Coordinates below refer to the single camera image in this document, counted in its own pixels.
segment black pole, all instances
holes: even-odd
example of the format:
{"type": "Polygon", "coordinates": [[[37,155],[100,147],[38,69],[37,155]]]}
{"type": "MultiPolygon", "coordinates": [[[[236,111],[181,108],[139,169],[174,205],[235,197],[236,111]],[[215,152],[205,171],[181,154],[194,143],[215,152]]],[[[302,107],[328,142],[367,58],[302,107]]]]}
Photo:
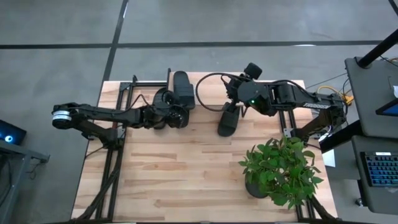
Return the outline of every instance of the black pole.
{"type": "Polygon", "coordinates": [[[369,53],[367,53],[361,60],[358,61],[358,65],[361,68],[366,68],[374,60],[384,54],[388,49],[394,46],[398,42],[398,29],[395,30],[390,36],[384,39],[379,45],[375,46],[369,53]]]}

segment white label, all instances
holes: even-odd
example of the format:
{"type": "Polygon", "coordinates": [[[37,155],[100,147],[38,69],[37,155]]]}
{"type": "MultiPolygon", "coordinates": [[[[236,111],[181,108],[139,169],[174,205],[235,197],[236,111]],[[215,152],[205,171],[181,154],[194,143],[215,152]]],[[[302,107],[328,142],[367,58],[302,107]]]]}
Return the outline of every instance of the white label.
{"type": "Polygon", "coordinates": [[[376,153],[377,156],[391,156],[390,152],[377,152],[376,153]]]}
{"type": "Polygon", "coordinates": [[[328,109],[330,106],[329,105],[319,105],[316,103],[305,103],[303,107],[306,108],[313,108],[313,109],[328,109]]]}

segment butcher block tabletop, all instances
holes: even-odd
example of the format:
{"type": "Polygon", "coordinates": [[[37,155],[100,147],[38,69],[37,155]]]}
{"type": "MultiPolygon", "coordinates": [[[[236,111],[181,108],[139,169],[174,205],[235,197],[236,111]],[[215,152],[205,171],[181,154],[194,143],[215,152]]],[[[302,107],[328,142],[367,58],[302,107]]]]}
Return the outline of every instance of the butcher block tabletop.
{"type": "MultiPolygon", "coordinates": [[[[209,72],[187,72],[195,87],[209,72]]],[[[169,89],[172,90],[172,77],[169,89]]],[[[294,80],[304,86],[302,80],[294,80]]],[[[104,82],[98,106],[115,108],[120,82],[104,82]]],[[[143,94],[150,103],[160,87],[135,87],[133,100],[143,94]]],[[[202,102],[221,107],[226,89],[220,77],[210,77],[200,84],[202,102]]],[[[269,197],[250,196],[244,186],[243,167],[238,162],[255,144],[265,144],[270,138],[282,135],[278,115],[268,117],[249,108],[240,117],[236,132],[230,137],[217,134],[221,112],[200,106],[190,111],[187,127],[162,130],[127,128],[122,168],[114,209],[114,222],[276,222],[297,221],[295,209],[274,205],[269,197]]],[[[139,99],[135,107],[144,105],[139,99]]],[[[298,127],[312,120],[309,109],[294,110],[298,127]]],[[[111,123],[95,121],[105,128],[111,123]]],[[[90,141],[87,154],[101,147],[99,140],[90,141]]],[[[322,154],[314,147],[315,166],[324,181],[318,184],[317,199],[326,210],[336,216],[322,154]]],[[[81,215],[98,191],[106,159],[102,149],[86,159],[76,194],[72,218],[81,215]]],[[[105,198],[108,210],[110,190],[105,198]]],[[[304,215],[307,209],[302,207],[304,215]]]]}

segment yellow cable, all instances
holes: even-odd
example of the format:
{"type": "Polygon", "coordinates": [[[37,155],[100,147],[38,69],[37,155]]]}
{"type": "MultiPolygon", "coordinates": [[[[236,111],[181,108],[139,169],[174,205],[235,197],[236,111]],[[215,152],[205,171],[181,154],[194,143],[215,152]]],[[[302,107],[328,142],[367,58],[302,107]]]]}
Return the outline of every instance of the yellow cable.
{"type": "Polygon", "coordinates": [[[354,100],[354,96],[348,96],[347,93],[349,93],[351,90],[348,90],[346,93],[342,94],[341,92],[337,91],[335,88],[331,87],[331,86],[320,86],[318,87],[317,93],[319,93],[319,91],[323,88],[327,88],[331,91],[334,91],[335,93],[339,94],[348,105],[351,105],[353,100],[354,100]]]}
{"type": "Polygon", "coordinates": [[[334,91],[335,93],[338,93],[338,94],[340,94],[341,96],[343,96],[343,94],[341,94],[339,91],[337,91],[335,88],[333,88],[333,87],[331,87],[331,86],[320,86],[320,87],[318,88],[318,90],[317,90],[317,93],[319,93],[319,91],[320,91],[321,89],[323,89],[323,88],[327,88],[327,89],[329,89],[329,90],[331,90],[331,91],[334,91]]]}

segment black stand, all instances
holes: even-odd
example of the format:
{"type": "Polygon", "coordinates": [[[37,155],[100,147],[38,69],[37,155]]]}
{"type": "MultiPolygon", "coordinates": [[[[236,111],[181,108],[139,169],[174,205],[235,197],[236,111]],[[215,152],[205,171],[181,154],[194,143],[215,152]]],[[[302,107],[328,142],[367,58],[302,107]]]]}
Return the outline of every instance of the black stand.
{"type": "Polygon", "coordinates": [[[357,60],[357,64],[361,68],[369,68],[371,63],[388,51],[392,46],[398,42],[398,29],[395,30],[390,36],[384,39],[379,45],[375,46],[369,53],[363,58],[357,60]]]}
{"type": "Polygon", "coordinates": [[[18,162],[17,166],[13,166],[13,175],[11,178],[11,188],[9,193],[5,196],[5,201],[0,207],[0,223],[7,224],[17,201],[18,191],[21,187],[21,182],[24,180],[26,172],[29,171],[30,160],[38,159],[40,163],[47,163],[50,159],[49,155],[26,149],[21,146],[9,144],[0,140],[0,154],[2,155],[3,162],[0,161],[0,170],[4,167],[6,159],[12,159],[18,162]]]}

